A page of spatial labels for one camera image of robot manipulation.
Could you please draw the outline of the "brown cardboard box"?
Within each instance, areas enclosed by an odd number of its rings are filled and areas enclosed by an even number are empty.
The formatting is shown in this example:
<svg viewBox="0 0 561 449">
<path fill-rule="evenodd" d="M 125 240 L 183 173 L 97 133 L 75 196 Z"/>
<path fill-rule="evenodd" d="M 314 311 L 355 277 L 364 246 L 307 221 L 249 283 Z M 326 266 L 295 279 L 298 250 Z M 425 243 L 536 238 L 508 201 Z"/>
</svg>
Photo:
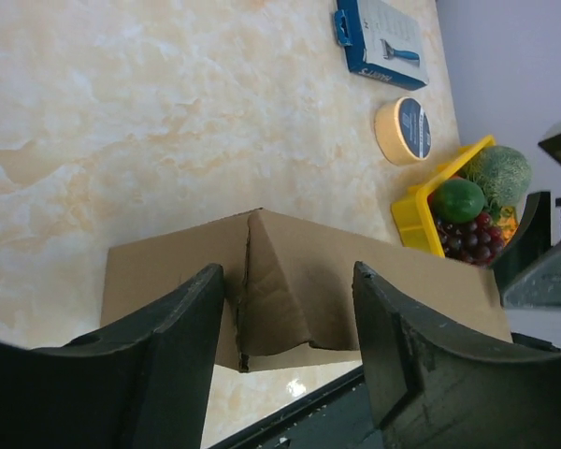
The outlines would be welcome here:
<svg viewBox="0 0 561 449">
<path fill-rule="evenodd" d="M 354 361 L 359 262 L 455 322 L 511 340 L 489 270 L 270 210 L 111 248 L 101 321 L 138 310 L 213 263 L 223 268 L 226 296 L 218 365 L 248 372 Z"/>
</svg>

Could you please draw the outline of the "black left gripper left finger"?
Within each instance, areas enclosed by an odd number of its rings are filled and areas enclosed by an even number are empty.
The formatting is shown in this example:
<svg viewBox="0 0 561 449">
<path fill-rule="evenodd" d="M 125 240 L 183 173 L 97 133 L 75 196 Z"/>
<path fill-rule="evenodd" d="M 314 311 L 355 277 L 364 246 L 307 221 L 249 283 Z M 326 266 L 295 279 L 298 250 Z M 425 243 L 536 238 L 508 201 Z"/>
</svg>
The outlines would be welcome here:
<svg viewBox="0 0 561 449">
<path fill-rule="evenodd" d="M 224 305 L 205 266 L 62 347 L 0 341 L 0 448 L 196 448 Z"/>
</svg>

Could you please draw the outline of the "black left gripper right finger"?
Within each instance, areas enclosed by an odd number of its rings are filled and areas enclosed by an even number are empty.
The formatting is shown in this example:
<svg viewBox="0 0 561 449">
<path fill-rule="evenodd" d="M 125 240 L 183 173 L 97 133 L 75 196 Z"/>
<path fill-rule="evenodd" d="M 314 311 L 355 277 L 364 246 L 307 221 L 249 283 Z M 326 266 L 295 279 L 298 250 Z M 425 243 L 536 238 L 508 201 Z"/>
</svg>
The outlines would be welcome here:
<svg viewBox="0 0 561 449">
<path fill-rule="evenodd" d="M 387 448 L 561 448 L 561 354 L 486 336 L 353 268 L 356 327 Z"/>
</svg>

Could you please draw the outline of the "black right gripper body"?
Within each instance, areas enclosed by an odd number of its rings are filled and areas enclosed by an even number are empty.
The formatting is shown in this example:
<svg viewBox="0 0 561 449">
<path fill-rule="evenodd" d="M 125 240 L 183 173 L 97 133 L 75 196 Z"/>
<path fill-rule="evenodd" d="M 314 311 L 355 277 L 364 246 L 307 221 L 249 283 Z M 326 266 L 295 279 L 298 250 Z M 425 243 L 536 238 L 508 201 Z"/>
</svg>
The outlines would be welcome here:
<svg viewBox="0 0 561 449">
<path fill-rule="evenodd" d="M 511 331 L 561 349 L 561 241 L 502 294 Z"/>
</svg>

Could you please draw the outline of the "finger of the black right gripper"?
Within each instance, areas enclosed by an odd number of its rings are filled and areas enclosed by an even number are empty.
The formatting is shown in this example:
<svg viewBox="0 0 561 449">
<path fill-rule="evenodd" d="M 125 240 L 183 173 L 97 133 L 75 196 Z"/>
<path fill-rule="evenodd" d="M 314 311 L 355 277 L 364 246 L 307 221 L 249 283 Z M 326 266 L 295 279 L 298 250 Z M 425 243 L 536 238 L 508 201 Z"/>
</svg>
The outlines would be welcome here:
<svg viewBox="0 0 561 449">
<path fill-rule="evenodd" d="M 497 281 L 513 281 L 550 249 L 551 193 L 532 193 L 526 198 L 517 230 L 490 268 Z"/>
</svg>

